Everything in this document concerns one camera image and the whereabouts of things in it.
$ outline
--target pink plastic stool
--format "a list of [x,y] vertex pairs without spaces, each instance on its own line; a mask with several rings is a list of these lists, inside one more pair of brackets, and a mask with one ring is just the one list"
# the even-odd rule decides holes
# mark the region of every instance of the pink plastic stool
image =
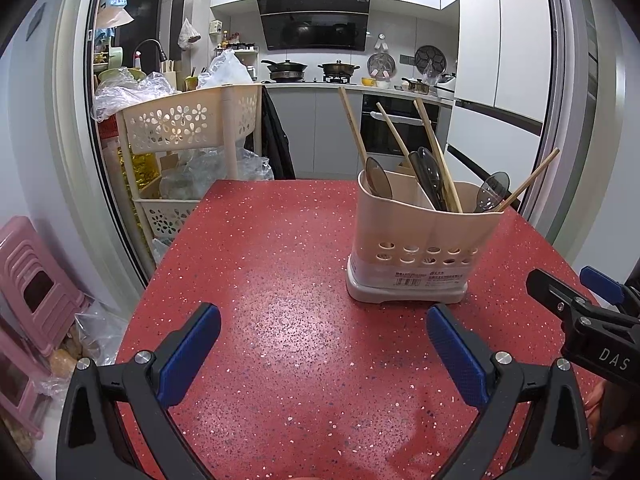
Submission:
[[60,268],[26,216],[14,216],[0,230],[0,262],[0,290],[27,337],[48,356],[89,300]]
[[47,397],[36,391],[34,381],[49,376],[44,357],[0,317],[0,406],[37,439]]

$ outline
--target gray lower cabinet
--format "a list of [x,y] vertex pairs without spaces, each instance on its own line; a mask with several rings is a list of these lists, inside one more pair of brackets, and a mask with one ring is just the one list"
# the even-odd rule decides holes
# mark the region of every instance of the gray lower cabinet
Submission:
[[[360,129],[362,92],[348,92],[348,98]],[[358,169],[356,148],[347,115],[336,89],[316,89],[316,178],[355,179]]]
[[282,129],[289,138],[289,153],[298,178],[314,176],[316,93],[300,88],[269,91]]

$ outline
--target wall outlet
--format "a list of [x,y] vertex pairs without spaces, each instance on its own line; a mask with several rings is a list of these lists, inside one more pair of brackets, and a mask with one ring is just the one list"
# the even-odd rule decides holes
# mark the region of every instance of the wall outlet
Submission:
[[220,20],[209,22],[209,34],[222,34],[222,22]]

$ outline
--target built-in oven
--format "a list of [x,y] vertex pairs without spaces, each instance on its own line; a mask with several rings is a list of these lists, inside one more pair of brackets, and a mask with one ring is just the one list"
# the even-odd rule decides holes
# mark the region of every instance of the built-in oven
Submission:
[[[420,119],[418,110],[415,109],[412,99],[363,94],[360,135],[362,136],[362,141],[364,142],[367,153],[402,156],[400,146],[398,146],[382,114],[378,110],[377,103],[382,104],[386,114],[391,118],[401,139],[410,152],[417,150],[421,146],[431,151],[427,133],[424,131],[422,120]],[[438,126],[440,107],[430,103],[425,103],[424,107],[431,120],[431,126],[435,131]]]

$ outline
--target blue gripper pad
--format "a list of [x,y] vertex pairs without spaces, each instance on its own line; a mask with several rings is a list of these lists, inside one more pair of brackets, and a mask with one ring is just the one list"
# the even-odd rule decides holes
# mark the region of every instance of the blue gripper pad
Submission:
[[625,301],[622,286],[616,280],[612,280],[593,267],[582,268],[580,283],[612,305],[620,305]]
[[158,401],[167,409],[180,404],[200,366],[220,335],[222,320],[215,305],[208,305],[159,373]]
[[432,306],[426,316],[427,333],[465,404],[478,410],[489,402],[486,371],[481,367],[456,329]]

